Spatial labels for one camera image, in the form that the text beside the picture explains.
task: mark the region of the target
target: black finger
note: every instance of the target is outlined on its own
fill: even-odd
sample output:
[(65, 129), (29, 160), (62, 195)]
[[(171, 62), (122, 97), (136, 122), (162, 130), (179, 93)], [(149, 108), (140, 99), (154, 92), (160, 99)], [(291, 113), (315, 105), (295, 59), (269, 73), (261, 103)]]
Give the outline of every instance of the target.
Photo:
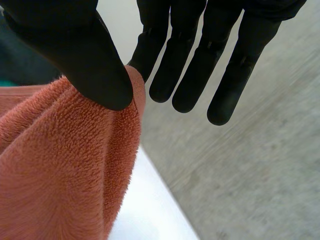
[(173, 93), (194, 44), (199, 18), (205, 5), (205, 0), (172, 1), (171, 38), (149, 91), (154, 101), (163, 103)]
[(207, 111), (212, 124), (220, 126), (229, 121), (260, 54), (276, 35), (280, 24), (245, 12), (238, 41)]
[(57, 25), (54, 30), (24, 27), (9, 14), (5, 17), (10, 28), (51, 61), (85, 97), (115, 111), (131, 103), (130, 78), (97, 12), (89, 25), (70, 28)]
[(178, 112), (187, 113), (197, 103), (241, 10), (240, 5), (230, 6), (228, 2), (220, 0), (208, 1), (199, 47), (172, 99), (172, 105)]
[(169, 25), (169, 0), (137, 0), (143, 32), (129, 65), (142, 75), (146, 82), (165, 44)]

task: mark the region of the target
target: fingertip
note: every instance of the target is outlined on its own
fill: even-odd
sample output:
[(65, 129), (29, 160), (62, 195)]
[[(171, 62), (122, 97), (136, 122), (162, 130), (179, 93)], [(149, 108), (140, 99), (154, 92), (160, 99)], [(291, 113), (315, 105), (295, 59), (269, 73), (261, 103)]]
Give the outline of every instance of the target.
[(164, 94), (162, 91), (160, 91), (159, 88), (153, 87), (153, 85), (151, 85), (149, 89), (149, 95), (153, 101), (159, 104), (165, 103), (170, 98), (170, 96), (167, 96), (166, 94)]
[(182, 114), (186, 114), (194, 108), (193, 105), (182, 102), (176, 94), (173, 95), (172, 106), (176, 111)]
[(225, 125), (229, 122), (232, 113), (224, 112), (221, 109), (217, 109), (210, 104), (208, 111), (206, 113), (206, 117), (208, 118), (209, 122), (216, 126)]

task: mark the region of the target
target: fabric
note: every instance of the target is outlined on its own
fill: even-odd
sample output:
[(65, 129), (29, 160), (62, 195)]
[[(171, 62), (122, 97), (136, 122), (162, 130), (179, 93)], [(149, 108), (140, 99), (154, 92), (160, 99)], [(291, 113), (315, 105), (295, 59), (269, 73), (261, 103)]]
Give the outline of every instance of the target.
[(65, 77), (0, 88), (0, 239), (105, 240), (134, 166), (144, 81), (126, 67), (133, 101), (111, 111)]

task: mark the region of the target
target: orange towel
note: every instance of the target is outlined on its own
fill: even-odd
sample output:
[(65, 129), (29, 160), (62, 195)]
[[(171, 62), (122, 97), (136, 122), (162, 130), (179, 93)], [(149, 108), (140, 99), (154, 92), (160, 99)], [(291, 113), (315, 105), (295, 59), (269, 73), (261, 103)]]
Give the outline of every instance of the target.
[(111, 111), (65, 77), (0, 88), (0, 240), (105, 240), (136, 158), (145, 106)]

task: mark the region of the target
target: towel fold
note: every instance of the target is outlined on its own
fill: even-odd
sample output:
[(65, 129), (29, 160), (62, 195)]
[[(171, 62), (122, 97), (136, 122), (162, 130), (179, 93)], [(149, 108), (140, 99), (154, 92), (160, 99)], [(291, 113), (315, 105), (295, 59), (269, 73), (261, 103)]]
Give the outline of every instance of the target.
[(0, 87), (0, 239), (105, 240), (136, 158), (144, 81), (126, 67), (133, 101), (111, 111), (65, 77)]

